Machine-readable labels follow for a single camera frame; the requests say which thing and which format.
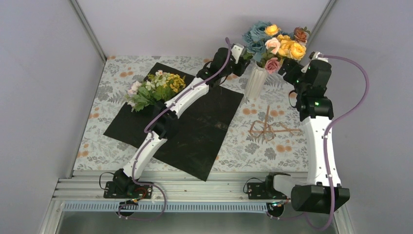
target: white vase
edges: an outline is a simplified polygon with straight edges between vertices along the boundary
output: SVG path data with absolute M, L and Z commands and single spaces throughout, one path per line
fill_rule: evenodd
M 249 99 L 257 98 L 260 95 L 264 82 L 268 76 L 268 71 L 265 68 L 259 67 L 255 62 L 254 67 L 252 68 L 251 76 L 245 87 L 245 97 Z

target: wall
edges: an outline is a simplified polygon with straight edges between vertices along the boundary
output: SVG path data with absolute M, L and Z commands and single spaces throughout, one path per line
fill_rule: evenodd
M 0 233 L 38 233 L 102 69 L 69 1 L 0 1 Z
M 412 9 L 408 0 L 339 0 L 310 48 L 359 62 L 371 80 L 365 103 L 333 133 L 356 233 L 413 230 Z M 364 79 L 345 62 L 331 64 L 326 95 L 338 117 L 359 101 Z
M 259 20 L 313 28 L 328 0 L 78 0 L 107 55 L 213 56 Z

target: black wire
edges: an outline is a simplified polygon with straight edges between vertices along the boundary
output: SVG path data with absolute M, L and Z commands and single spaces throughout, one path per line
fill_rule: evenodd
M 295 105 L 295 106 L 291 105 L 290 94 L 292 94 L 292 93 L 297 93 L 297 92 L 296 92 L 296 90 L 291 90 L 291 91 L 288 93 L 288 102 L 290 103 L 290 106 L 291 106 L 292 108 L 295 108 L 297 105 Z
M 102 178 L 102 175 L 105 174 L 105 173 L 112 174 L 112 175 L 115 175 L 115 174 L 113 174 L 112 172 L 104 172 L 104 173 L 100 174 L 100 176 L 99 176 L 99 187 L 106 191 L 106 188 L 105 189 L 102 188 L 102 184 L 100 183 L 100 179 Z
M 219 85 L 223 84 L 226 81 L 227 78 L 228 78 L 228 76 L 226 76 L 224 81 L 222 81 Z
M 262 181 L 262 180 L 260 180 L 260 179 L 258 179 L 258 178 L 255 178 L 255 177 L 249 178 L 249 179 L 245 182 L 244 187 L 243 187 L 243 192 L 244 192 L 245 194 L 248 194 L 247 192 L 245 192 L 245 186 L 246 186 L 246 184 L 248 183 L 248 181 L 250 181 L 250 180 L 252 180 L 252 179 L 257 179 L 257 180 L 261 181 L 262 183 L 264 183 L 264 181 Z

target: black mat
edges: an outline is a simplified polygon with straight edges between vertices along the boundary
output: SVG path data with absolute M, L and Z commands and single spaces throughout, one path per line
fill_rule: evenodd
M 186 76 L 187 85 L 194 79 L 160 63 L 149 73 L 155 74 L 158 70 Z M 185 110 L 179 118 L 178 134 L 168 139 L 154 157 L 206 181 L 242 97 L 243 94 L 226 88 L 211 89 Z M 139 148 L 147 135 L 143 131 L 152 120 L 153 106 L 140 112 L 131 110 L 125 103 L 104 135 Z

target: table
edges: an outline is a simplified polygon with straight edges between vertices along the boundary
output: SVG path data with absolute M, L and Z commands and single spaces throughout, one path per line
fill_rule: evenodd
M 195 75 L 208 61 L 210 58 L 200 57 L 108 57 L 74 169 L 117 170 L 135 154 L 135 147 L 103 133 L 124 104 L 124 96 L 131 84 L 141 81 L 156 62 Z M 251 69 L 252 65 L 241 77 L 230 75 L 222 86 L 243 93 Z M 288 93 L 292 89 L 282 77 L 272 75 L 265 82 L 259 98 L 243 98 L 212 172 L 307 172 L 306 138 L 299 113 L 289 103 Z M 290 96 L 293 105 L 294 95 Z M 265 122 L 272 130 L 261 135 L 256 133 L 263 130 Z M 152 158 L 145 171 L 180 170 Z

